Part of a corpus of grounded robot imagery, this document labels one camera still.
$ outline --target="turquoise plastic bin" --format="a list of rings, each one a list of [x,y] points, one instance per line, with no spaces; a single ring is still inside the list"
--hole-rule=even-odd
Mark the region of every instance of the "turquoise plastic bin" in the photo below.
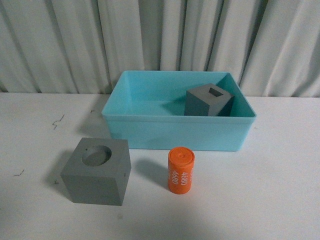
[[[186,91],[208,83],[235,96],[230,116],[184,116]],[[204,151],[238,151],[256,118],[230,73],[207,71],[125,71],[102,115],[131,149]]]

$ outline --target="orange cylinder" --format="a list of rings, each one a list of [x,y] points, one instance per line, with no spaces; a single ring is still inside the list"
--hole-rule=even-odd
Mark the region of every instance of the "orange cylinder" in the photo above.
[[[178,146],[168,154],[168,187],[174,194],[187,193],[192,184],[195,154],[189,148]]]

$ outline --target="white table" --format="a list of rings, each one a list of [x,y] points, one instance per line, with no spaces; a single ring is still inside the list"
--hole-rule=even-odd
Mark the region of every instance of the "white table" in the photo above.
[[[131,149],[123,206],[72,203],[60,172],[110,136],[107,99],[0,93],[0,239],[320,239],[320,98],[248,97],[243,148],[195,151],[187,194],[167,189],[168,150]]]

